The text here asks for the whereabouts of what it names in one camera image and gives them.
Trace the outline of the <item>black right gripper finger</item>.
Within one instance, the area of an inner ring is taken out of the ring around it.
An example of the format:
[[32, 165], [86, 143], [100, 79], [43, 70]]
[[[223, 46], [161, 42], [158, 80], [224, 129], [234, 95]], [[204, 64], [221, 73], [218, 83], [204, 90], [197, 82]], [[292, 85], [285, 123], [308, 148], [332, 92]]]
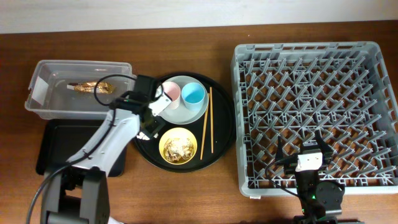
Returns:
[[275, 155], [275, 161], [277, 162], [277, 161], [280, 161], [281, 159], [283, 159], [284, 158], [284, 153], [283, 153], [283, 144], [282, 144], [282, 139], [281, 139], [281, 136], [278, 136], [278, 139], [277, 139], [277, 152], [276, 152], [276, 155]]
[[322, 139], [320, 130], [315, 131], [315, 140], [323, 155], [323, 165], [329, 165], [333, 156], [332, 148]]

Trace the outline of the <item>yellow bowl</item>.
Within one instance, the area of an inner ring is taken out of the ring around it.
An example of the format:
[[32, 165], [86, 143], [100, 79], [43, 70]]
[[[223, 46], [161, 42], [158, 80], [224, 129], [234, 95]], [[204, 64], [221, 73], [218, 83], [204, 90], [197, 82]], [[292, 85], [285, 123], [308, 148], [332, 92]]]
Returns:
[[196, 137], [185, 128], [172, 128], [159, 141], [159, 153], [163, 160], [176, 166], [190, 162], [195, 157], [197, 148]]

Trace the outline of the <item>food scraps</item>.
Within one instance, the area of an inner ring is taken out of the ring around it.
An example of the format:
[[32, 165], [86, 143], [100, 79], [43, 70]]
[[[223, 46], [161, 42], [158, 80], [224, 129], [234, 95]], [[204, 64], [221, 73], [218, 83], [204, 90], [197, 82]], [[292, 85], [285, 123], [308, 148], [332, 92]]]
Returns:
[[171, 163], [189, 160], [194, 153], [194, 146], [188, 138], [169, 138], [164, 144], [164, 156]]

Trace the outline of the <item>white tissue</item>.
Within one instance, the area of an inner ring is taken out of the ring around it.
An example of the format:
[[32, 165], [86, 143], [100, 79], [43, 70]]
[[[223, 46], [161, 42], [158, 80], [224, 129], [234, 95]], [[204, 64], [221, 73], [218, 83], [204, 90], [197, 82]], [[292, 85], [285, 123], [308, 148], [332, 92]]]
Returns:
[[148, 141], [150, 138], [149, 137], [147, 137], [143, 132], [140, 132], [137, 136], [136, 136], [136, 138], [137, 139], [141, 139], [141, 140], [145, 140], [145, 141]]

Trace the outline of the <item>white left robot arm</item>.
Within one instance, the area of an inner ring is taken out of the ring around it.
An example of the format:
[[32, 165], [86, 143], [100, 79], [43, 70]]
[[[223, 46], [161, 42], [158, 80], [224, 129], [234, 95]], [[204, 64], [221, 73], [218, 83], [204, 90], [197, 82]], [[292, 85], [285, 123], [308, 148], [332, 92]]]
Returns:
[[155, 116], [171, 102], [162, 83], [139, 75], [132, 90], [109, 103], [99, 129], [65, 165], [45, 173], [41, 223], [116, 223], [110, 216], [108, 175], [136, 136], [153, 137], [162, 127]]

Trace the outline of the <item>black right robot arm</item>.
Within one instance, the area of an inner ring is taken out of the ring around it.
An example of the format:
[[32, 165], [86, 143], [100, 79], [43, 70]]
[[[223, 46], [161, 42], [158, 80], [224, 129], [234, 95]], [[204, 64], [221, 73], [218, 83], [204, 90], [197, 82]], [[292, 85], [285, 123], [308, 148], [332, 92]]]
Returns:
[[276, 164], [284, 174], [296, 180], [296, 196], [302, 206], [302, 215], [295, 216], [294, 223], [337, 223], [342, 213], [341, 203], [345, 187], [332, 180], [321, 180], [319, 173], [331, 163], [333, 149], [315, 132], [315, 144], [302, 145], [300, 151], [285, 157], [282, 140], [278, 138]]

